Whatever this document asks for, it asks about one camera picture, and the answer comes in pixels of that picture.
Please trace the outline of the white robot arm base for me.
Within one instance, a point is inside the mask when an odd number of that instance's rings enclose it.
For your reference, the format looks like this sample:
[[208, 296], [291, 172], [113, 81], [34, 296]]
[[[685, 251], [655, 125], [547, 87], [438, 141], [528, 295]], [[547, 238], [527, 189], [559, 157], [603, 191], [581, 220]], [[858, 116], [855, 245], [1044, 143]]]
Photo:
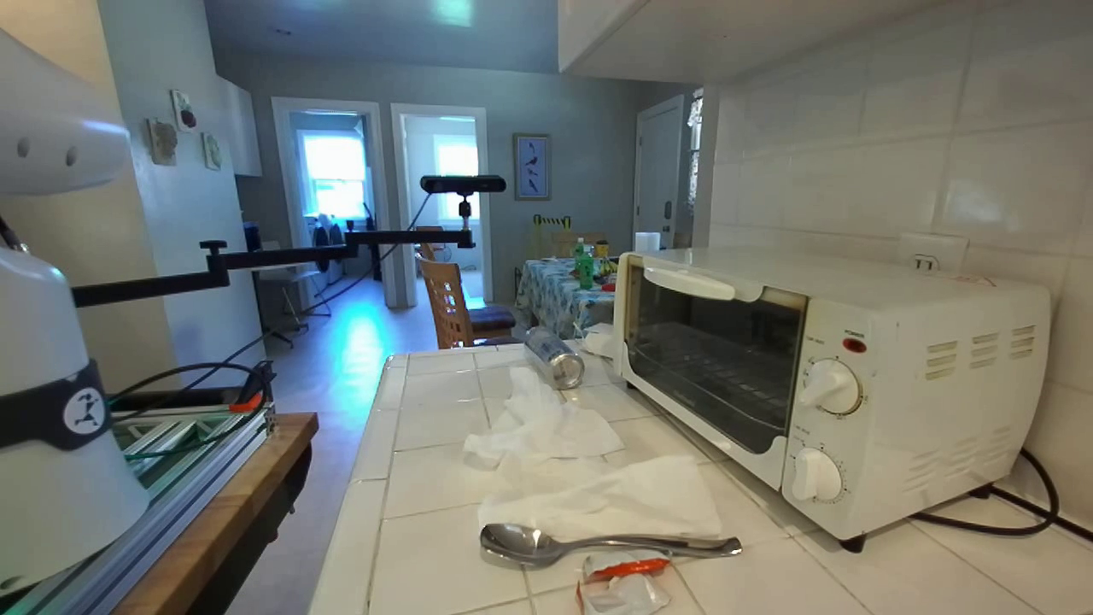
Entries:
[[[0, 34], [0, 191], [110, 185], [129, 141], [107, 96]], [[101, 377], [58, 266], [0, 245], [0, 591], [53, 576], [119, 540], [145, 490], [110, 435]]]

